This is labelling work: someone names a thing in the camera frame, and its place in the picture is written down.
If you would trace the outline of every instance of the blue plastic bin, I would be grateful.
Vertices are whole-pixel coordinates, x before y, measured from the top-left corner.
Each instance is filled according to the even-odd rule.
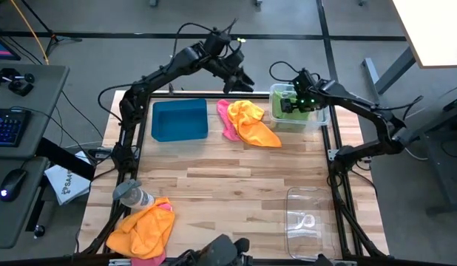
[[[205,99],[153,104],[152,136],[157,141],[203,139],[208,133]]]

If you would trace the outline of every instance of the orange cloth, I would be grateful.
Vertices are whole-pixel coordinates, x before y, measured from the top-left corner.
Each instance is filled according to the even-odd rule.
[[[107,246],[140,259],[163,254],[175,221],[174,212],[158,207],[164,203],[171,204],[168,198],[158,198],[151,207],[123,219],[107,239]]]
[[[243,141],[262,147],[281,147],[278,136],[261,122],[264,113],[265,110],[249,100],[238,100],[227,109],[227,116]]]

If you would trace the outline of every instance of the computer mouse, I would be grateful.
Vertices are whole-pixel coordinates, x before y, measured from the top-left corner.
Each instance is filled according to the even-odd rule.
[[[11,202],[20,194],[21,184],[28,172],[19,168],[10,171],[0,185],[0,200]]]

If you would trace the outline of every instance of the clear plastic box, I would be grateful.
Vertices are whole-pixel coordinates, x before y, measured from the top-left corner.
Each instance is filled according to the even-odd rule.
[[[315,261],[322,253],[328,259],[337,254],[332,224],[334,207],[329,191],[316,187],[293,187],[286,199],[285,235],[293,259]]]
[[[282,113],[280,99],[295,98],[296,92],[293,85],[273,84],[270,88],[270,118],[271,128],[291,130],[296,132],[315,131],[320,126],[329,123],[330,115],[328,108],[314,112],[300,113],[294,110],[291,114]]]

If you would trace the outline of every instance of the water bottle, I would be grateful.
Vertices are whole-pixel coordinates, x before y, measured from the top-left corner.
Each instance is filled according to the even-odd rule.
[[[133,209],[146,209],[155,203],[155,198],[139,186],[141,186],[141,181],[127,180],[115,188],[112,198],[120,200],[123,205]]]

